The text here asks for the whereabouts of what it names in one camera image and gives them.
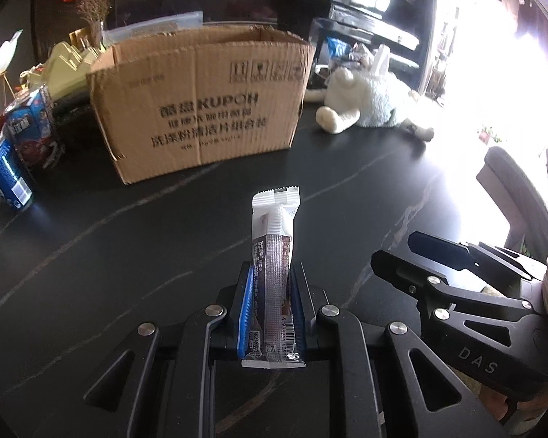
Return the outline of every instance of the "white sealed edge of wrapper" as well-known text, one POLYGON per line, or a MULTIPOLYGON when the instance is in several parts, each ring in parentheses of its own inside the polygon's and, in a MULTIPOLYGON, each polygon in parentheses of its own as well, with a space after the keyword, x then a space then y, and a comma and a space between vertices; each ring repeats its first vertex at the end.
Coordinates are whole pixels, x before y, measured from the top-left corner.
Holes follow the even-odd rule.
POLYGON ((264 191, 252 199, 254 314, 244 367, 304 367, 288 296, 294 216, 299 205, 298 187, 264 191))

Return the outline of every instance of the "white figurine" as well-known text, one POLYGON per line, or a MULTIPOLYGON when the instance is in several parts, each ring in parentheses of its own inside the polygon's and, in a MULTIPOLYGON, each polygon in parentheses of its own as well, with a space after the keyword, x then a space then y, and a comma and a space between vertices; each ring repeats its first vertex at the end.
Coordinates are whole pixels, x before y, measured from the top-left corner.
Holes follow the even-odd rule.
POLYGON ((316 120, 323 130, 336 134, 351 125, 400 127, 419 139, 430 141, 433 128, 420 128, 410 117, 418 94, 388 71, 390 48, 381 45, 377 54, 360 59, 362 70, 336 69, 326 89, 307 90, 305 102, 323 102, 316 120))

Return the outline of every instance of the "black table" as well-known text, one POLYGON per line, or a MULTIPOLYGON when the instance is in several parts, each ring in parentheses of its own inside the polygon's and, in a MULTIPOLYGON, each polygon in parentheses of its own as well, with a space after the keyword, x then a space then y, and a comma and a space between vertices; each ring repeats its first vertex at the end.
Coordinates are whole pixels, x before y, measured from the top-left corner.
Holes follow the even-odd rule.
MULTIPOLYGON (((403 320, 419 332, 415 301, 372 274, 377 249, 435 268, 409 252, 410 232, 503 244, 507 222, 475 180, 476 137, 459 144, 437 131, 425 146, 393 129, 329 135, 314 110, 305 107, 291 150, 130 186, 96 143, 39 176, 23 213, 0 206, 0 412, 21 438, 139 323, 181 322, 237 281, 258 191, 300 187, 294 258, 333 303, 370 323, 403 320)), ((465 273, 451 283, 480 290, 465 273)), ((324 365, 220 371, 219 436, 326 435, 324 365)))

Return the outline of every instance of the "blue can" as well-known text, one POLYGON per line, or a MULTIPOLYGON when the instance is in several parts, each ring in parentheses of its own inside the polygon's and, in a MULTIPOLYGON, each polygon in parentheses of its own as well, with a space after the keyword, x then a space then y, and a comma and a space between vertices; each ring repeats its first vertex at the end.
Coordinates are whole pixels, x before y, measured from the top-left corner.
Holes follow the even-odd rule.
POLYGON ((54 167, 65 151, 55 131, 52 105, 41 86, 4 111, 9 138, 30 170, 54 167))
POLYGON ((25 180, 26 170, 12 143, 4 138, 0 141, 0 192, 6 203, 21 210, 33 197, 25 180))

